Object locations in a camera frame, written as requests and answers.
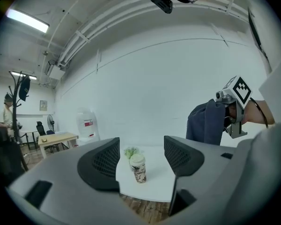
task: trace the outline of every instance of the white ceiling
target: white ceiling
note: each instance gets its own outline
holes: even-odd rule
[[[8,70],[23,71],[40,81],[43,52],[49,51],[46,63],[57,59],[70,37],[98,12],[124,0],[17,0],[12,8],[23,11],[49,24],[46,34],[25,24],[4,18],[0,24],[0,75],[9,76]],[[245,0],[234,0],[246,8]]]

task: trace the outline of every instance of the fluorescent light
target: fluorescent light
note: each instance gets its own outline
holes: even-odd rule
[[[12,75],[16,75],[16,76],[20,76],[20,74],[17,73],[17,72],[11,72],[11,74],[12,74]],[[29,78],[30,78],[30,79],[33,79],[33,80],[37,80],[37,77],[31,76],[31,75],[29,75]]]
[[[35,29],[38,29],[44,33],[47,32],[47,29],[48,29],[48,25],[31,17],[31,16],[28,16],[22,12],[19,12],[19,11],[16,11],[16,10],[13,10],[13,9],[9,9],[7,12],[6,12],[6,16],[11,18],[11,19],[15,19],[19,22],[22,22],[24,24],[27,24]]]

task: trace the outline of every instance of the wooden floor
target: wooden floor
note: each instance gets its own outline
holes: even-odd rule
[[[39,148],[37,150],[29,150],[28,146],[25,144],[24,147],[21,148],[21,150],[23,154],[28,153],[28,155],[25,156],[24,159],[29,169],[33,168],[43,159],[41,150]],[[59,150],[63,150],[61,144],[59,145]],[[49,149],[45,150],[45,152],[47,156],[52,155]],[[168,217],[170,208],[169,202],[163,203],[146,201],[122,194],[120,194],[120,197],[124,200],[127,206],[131,208],[131,210],[133,210],[137,215],[144,219],[148,224],[156,224]]]

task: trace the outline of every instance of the white wall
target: white wall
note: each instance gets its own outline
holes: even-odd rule
[[[197,8],[171,15],[155,11],[120,23],[71,62],[56,91],[59,129],[79,134],[76,109],[84,106],[95,112],[101,139],[162,145],[164,135],[185,137],[189,113],[215,98],[232,76],[243,76],[253,97],[262,99],[258,88],[266,73],[248,29],[236,18]],[[246,124],[249,135],[234,140],[223,134],[222,145],[237,146],[263,127]]]
[[[14,91],[14,81],[12,79],[0,76],[0,111],[4,106],[4,96],[9,92],[8,86],[12,87]],[[29,97],[26,101],[20,101],[22,105],[17,108],[17,119],[23,125],[20,130],[20,135],[23,135],[21,131],[36,131],[37,121],[41,121],[45,131],[49,130],[47,125],[48,114],[53,114],[54,109],[54,92],[50,88],[40,87],[38,84],[30,83],[30,90],[28,93]],[[47,111],[40,111],[39,104],[40,100],[48,101]],[[29,134],[29,142],[32,142],[32,135]]]

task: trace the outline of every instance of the poster on wall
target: poster on wall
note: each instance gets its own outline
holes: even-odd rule
[[[39,102],[39,110],[40,111],[47,111],[47,101],[40,100],[40,102]]]

